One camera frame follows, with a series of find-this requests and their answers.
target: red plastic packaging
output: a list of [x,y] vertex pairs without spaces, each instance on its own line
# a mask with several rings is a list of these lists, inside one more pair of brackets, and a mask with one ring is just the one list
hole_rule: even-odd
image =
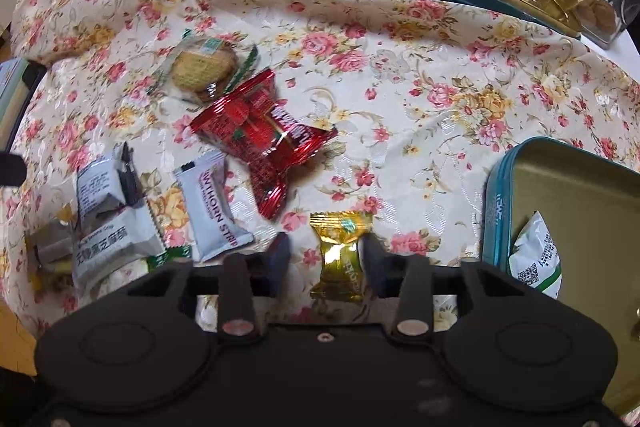
[[337,135],[298,123],[275,98],[274,73],[265,70],[217,99],[191,130],[249,166],[258,211],[276,216],[287,196],[287,170],[302,165]]

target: plastic wrapper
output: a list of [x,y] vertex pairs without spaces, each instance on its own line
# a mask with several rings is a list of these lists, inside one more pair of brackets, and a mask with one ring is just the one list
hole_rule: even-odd
[[191,122],[249,166],[258,211],[273,219],[287,196],[287,171],[302,165],[337,135],[298,123],[276,100],[274,73],[263,71],[217,99]]
[[560,257],[539,212],[529,219],[516,239],[507,260],[507,272],[543,294],[558,298],[562,283]]
[[322,271],[311,296],[332,301],[362,301],[364,277],[358,239],[369,232],[371,214],[363,212],[318,212],[309,225],[320,238]]
[[231,217],[225,196],[225,155],[210,151],[174,171],[182,188],[198,254],[194,261],[208,261],[224,251],[244,247],[254,236]]
[[146,258],[146,266],[149,271],[155,270],[170,263],[171,261],[186,262],[191,260],[191,245],[184,245],[183,247],[171,247],[167,248],[160,255]]
[[81,293],[118,268],[164,251],[146,204],[127,207],[82,239],[73,256],[74,286]]
[[114,157],[117,152],[116,149],[113,153],[103,155],[78,171],[78,211],[80,224],[85,231],[100,222],[100,216],[126,204],[118,161]]

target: gold candy wrapper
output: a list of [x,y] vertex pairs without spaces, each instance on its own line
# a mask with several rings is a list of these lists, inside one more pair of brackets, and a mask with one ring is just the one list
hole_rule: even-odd
[[360,302],[363,277],[358,256],[358,238],[369,232],[373,218],[362,212],[319,212],[309,224],[320,238],[322,271],[311,288],[314,299]]

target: qr code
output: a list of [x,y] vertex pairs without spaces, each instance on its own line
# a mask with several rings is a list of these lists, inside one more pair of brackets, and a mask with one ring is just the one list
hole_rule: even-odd
[[526,270],[518,273],[518,280],[524,282],[526,285],[534,285],[540,279],[538,277],[538,267],[535,263],[529,266]]

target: pink rose print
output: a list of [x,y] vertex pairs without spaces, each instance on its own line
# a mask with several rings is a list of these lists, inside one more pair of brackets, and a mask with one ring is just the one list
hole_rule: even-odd
[[306,10],[306,6],[301,2],[295,1],[289,5],[289,10],[295,13],[300,13]]
[[427,244],[418,232],[395,233],[391,238],[392,253],[427,254]]
[[467,51],[471,52],[471,57],[469,60],[472,62],[480,62],[481,60],[485,60],[489,53],[492,51],[491,46],[487,46],[480,41],[473,42],[466,47]]
[[600,147],[602,153],[608,160],[612,160],[617,156],[616,151],[618,150],[618,146],[610,138],[601,138]]
[[367,29],[360,23],[347,24],[344,34],[348,39],[359,39],[367,34]]
[[184,232],[180,229],[171,229],[164,232],[164,243],[168,247],[181,247],[187,244]]
[[89,164],[89,147],[83,145],[80,149],[76,149],[66,157],[66,164],[74,171],[84,169]]
[[90,114],[84,118],[84,130],[92,131],[98,126],[98,117],[94,114]]
[[62,301],[62,309],[66,313],[71,313],[78,307],[78,299],[75,295],[67,295]]
[[155,80],[152,76],[147,75],[145,78],[141,78],[136,82],[135,87],[149,87],[155,83]]
[[136,107],[145,107],[149,103],[149,97],[146,95],[146,90],[142,86],[134,87],[129,93],[129,100],[131,100]]
[[72,121],[65,123],[64,127],[58,134],[58,145],[63,151],[68,151],[73,147],[76,139],[78,138],[78,128]]
[[335,66],[343,73],[347,73],[348,71],[361,71],[366,63],[367,57],[360,50],[338,53],[329,60],[329,64]]
[[293,232],[294,230],[299,229],[300,225],[306,225],[306,216],[305,214],[299,214],[298,212],[287,212],[280,223],[287,232]]
[[112,84],[122,77],[127,67],[124,62],[118,62],[107,70],[107,79]]
[[189,124],[193,120],[189,115],[184,115],[179,120],[172,123],[172,127],[175,129],[174,143],[182,143],[183,147],[191,147],[194,143],[194,136]]
[[136,12],[141,12],[147,23],[153,24],[160,20],[160,10],[154,8],[154,4],[151,1],[140,3],[136,8]]
[[384,203],[382,200],[376,198],[375,196],[368,196],[363,201],[359,201],[353,207],[353,210],[360,212],[370,212],[375,216],[383,206]]
[[214,17],[211,17],[211,16],[205,17],[202,22],[199,22],[198,24],[196,24],[196,31],[203,33],[204,30],[208,30],[209,28],[211,28],[215,22],[216,22],[216,19]]
[[447,86],[447,84],[435,84],[427,95],[427,100],[433,103],[433,107],[436,109],[444,109],[453,103],[451,97],[455,95],[455,93],[456,90],[453,87]]
[[540,86],[540,84],[534,84],[533,91],[538,94],[538,97],[546,108],[554,107],[553,99],[546,93],[546,91],[542,86]]
[[208,12],[209,8],[211,8],[206,0],[197,0],[196,3],[198,4],[198,8],[200,8],[200,11]]
[[432,0],[415,0],[406,14],[416,19],[425,19],[427,21],[436,21],[442,19],[446,13],[446,8]]
[[493,145],[505,131],[507,131],[507,126],[502,120],[492,120],[478,130],[478,141],[480,145]]
[[44,123],[42,123],[42,118],[38,118],[37,120],[32,121],[25,131],[27,139],[33,140],[38,136],[42,128],[44,127]]
[[14,217],[15,211],[18,208],[18,201],[14,201],[14,198],[6,200],[6,218],[11,219]]
[[313,248],[307,248],[303,255],[304,255],[304,258],[302,260],[302,263],[305,266],[312,267],[320,263],[321,261],[320,255]]
[[375,176],[369,172],[369,169],[358,170],[355,172],[356,174],[356,183],[358,187],[362,187],[363,185],[367,185],[370,187],[375,179]]
[[534,55],[542,55],[545,53],[551,46],[549,44],[540,44],[533,48]]
[[373,136],[378,142],[385,142],[391,136],[384,127],[378,127],[373,130]]
[[325,32],[309,33],[302,40],[302,51],[315,57],[327,57],[331,55],[337,39]]

